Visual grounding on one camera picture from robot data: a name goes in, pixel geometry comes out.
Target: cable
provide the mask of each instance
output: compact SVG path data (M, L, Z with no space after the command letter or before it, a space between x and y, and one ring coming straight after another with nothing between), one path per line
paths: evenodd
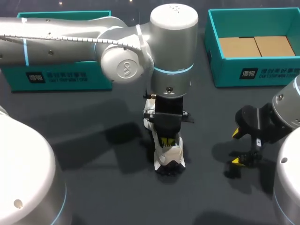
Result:
M101 43L101 44L109 44L109 45L117 45L123 48L127 48L132 50L135 53L141 52L140 47L133 46L128 43L110 40L110 39L102 39L102 38L91 38L91 37L69 37L69 36L47 36L47 37L35 37L35 36L25 36L25 35L11 35L11 34L0 34L0 37L5 38L24 38L24 39L35 39L35 40L49 40L49 41L73 41L73 42L89 42L89 43Z

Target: screw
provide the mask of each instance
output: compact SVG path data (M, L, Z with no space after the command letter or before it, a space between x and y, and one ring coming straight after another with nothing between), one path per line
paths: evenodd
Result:
M168 93L171 93L173 91L173 88L172 87L167 87L166 90L167 90Z
M283 95L278 95L278 96L277 96L277 100L280 101L280 100L282 100L282 99L283 99Z

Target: white cable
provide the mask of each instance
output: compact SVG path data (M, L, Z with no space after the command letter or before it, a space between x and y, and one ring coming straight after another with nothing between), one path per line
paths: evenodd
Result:
M72 41L72 42L89 42L89 43L101 43L101 44L109 44L109 45L117 45L123 48L127 48L132 50L135 53L141 52L140 47L133 46L128 43L111 40L111 39L102 39L102 38L90 38L90 37L69 37L69 36L25 36L25 35L11 35L11 34L0 34L0 37L5 38L24 38L24 39L35 39L35 40L49 40L49 41Z
M142 52L143 58L145 60L144 69L148 69L149 70L148 73L151 76L154 71L154 61L153 61L153 58L151 57L151 55L147 52L146 42L144 41L142 30L141 30L141 27L139 24L136 25L136 31L137 31L137 35L139 37L139 41L140 41L140 45L141 45L141 52Z

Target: robot logo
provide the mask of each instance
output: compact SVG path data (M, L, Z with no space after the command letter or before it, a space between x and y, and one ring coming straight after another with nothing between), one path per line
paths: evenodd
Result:
M129 76L130 75L130 63L129 62L124 62L124 76Z
M136 74L137 69L136 62L133 60L124 60L118 65L118 76L123 79L133 77Z

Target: white robotic arm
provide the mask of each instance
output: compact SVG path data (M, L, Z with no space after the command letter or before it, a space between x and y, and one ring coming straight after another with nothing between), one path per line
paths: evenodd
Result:
M252 148L232 161L233 165L253 166L263 157L265 143L288 136L277 158L273 202L280 225L300 224L300 75L262 108L245 106L236 113L238 129L233 138L249 134Z
M153 93L144 95L144 125L156 143L155 170L170 174L185 168L180 129L190 121L183 96L191 85L197 28L197 12L182 4L161 5L150 22L134 27L115 17L0 18L0 68L97 61L112 82L150 75Z
M43 136L0 106L0 225L70 225L67 186Z

